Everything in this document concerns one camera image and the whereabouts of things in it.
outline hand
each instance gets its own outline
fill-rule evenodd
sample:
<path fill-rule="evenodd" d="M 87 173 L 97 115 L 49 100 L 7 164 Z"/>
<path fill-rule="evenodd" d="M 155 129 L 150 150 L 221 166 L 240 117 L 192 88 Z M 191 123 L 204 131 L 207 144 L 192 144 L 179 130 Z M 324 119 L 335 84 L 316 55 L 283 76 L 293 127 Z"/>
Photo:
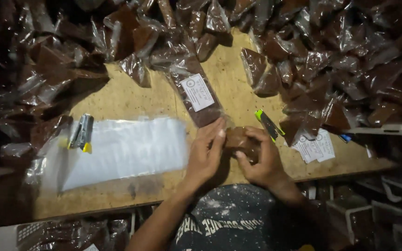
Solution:
<path fill-rule="evenodd" d="M 212 124 L 198 129 L 190 148 L 187 173 L 181 183 L 185 189 L 195 192 L 217 172 L 226 139 L 225 125 L 226 121 L 219 118 Z"/>
<path fill-rule="evenodd" d="M 237 151 L 235 153 L 246 180 L 266 189 L 271 189 L 280 182 L 289 180 L 289 176 L 283 170 L 279 150 L 272 142 L 271 136 L 263 129 L 250 126 L 247 126 L 246 129 L 248 137 L 260 141 L 259 163 L 254 166 L 251 166 L 243 152 Z"/>

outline wooden tabletop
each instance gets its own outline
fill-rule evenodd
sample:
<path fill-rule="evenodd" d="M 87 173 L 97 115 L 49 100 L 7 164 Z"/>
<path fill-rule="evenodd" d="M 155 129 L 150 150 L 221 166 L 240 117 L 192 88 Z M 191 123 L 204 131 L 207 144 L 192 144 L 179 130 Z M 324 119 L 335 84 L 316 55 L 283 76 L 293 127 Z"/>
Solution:
<path fill-rule="evenodd" d="M 283 119 L 281 110 L 284 104 L 280 97 L 259 98 L 246 81 L 240 51 L 242 48 L 252 49 L 249 36 L 237 29 L 233 29 L 232 33 L 232 47 L 218 46 L 209 60 L 201 63 L 221 105 L 236 126 L 261 127 L 254 116 L 254 111 L 258 109 L 263 109 L 275 122 Z M 138 87 L 117 66 L 107 65 L 107 68 L 111 78 L 109 83 L 72 109 L 75 119 L 83 113 L 91 114 L 96 120 L 134 120 L 139 115 L 167 114 L 186 121 L 187 131 L 194 137 L 196 128 L 162 72 L 150 71 L 152 88 L 146 89 Z M 283 145 L 284 139 L 278 137 L 276 145 L 286 172 L 294 180 L 309 180 L 391 167 L 385 159 L 369 159 L 364 147 L 353 142 L 346 144 L 333 134 L 331 139 L 336 158 L 305 164 L 300 154 Z M 229 166 L 221 168 L 224 184 L 246 183 L 234 159 Z M 181 170 L 76 188 L 58 197 L 41 194 L 35 202 L 34 219 L 162 201 L 172 193 L 183 176 L 184 171 Z"/>

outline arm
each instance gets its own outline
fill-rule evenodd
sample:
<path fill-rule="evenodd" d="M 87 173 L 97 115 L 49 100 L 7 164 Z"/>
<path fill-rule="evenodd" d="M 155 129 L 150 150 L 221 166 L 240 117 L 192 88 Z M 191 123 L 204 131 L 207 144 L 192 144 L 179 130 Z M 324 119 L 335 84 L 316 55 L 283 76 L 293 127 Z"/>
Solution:
<path fill-rule="evenodd" d="M 271 137 L 262 129 L 247 127 L 246 134 L 260 141 L 259 163 L 251 166 L 243 152 L 236 156 L 244 177 L 250 182 L 264 187 L 275 197 L 291 208 L 298 209 L 307 219 L 315 224 L 322 236 L 328 241 L 329 221 L 323 217 L 318 208 L 302 195 L 294 181 L 283 169 L 279 150 Z"/>
<path fill-rule="evenodd" d="M 184 217 L 187 207 L 192 203 L 195 192 L 212 178 L 218 169 L 226 136 L 224 126 L 224 119 L 219 118 L 198 130 L 190 149 L 187 173 L 183 181 L 176 188 L 176 192 L 164 200 L 131 237 L 126 251 L 167 248 L 172 234 Z"/>

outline white plastic sheet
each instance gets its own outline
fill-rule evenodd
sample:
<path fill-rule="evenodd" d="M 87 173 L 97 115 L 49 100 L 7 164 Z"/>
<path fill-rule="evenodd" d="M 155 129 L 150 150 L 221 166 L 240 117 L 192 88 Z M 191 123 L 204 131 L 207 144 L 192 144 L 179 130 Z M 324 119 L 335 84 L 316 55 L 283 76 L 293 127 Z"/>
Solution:
<path fill-rule="evenodd" d="M 108 180 L 182 169 L 187 165 L 185 124 L 170 117 L 94 122 L 92 153 L 66 149 L 64 141 L 68 133 L 64 130 L 46 144 L 47 149 L 40 151 L 46 159 L 41 172 L 43 191 L 62 192 Z"/>

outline fingernail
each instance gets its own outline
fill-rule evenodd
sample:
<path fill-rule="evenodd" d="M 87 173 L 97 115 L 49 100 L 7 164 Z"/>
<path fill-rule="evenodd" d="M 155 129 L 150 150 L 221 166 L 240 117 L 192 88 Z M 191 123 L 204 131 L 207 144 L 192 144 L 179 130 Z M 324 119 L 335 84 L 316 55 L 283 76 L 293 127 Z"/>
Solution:
<path fill-rule="evenodd" d="M 235 155 L 236 155 L 238 158 L 245 158 L 245 157 L 246 157 L 246 154 L 244 154 L 244 153 L 241 152 L 241 151 L 236 151 L 236 152 L 235 152 Z"/>
<path fill-rule="evenodd" d="M 224 131 L 224 129 L 221 129 L 221 130 L 218 132 L 218 136 L 220 136 L 221 138 L 224 138 L 224 137 L 226 136 L 226 132 Z"/>

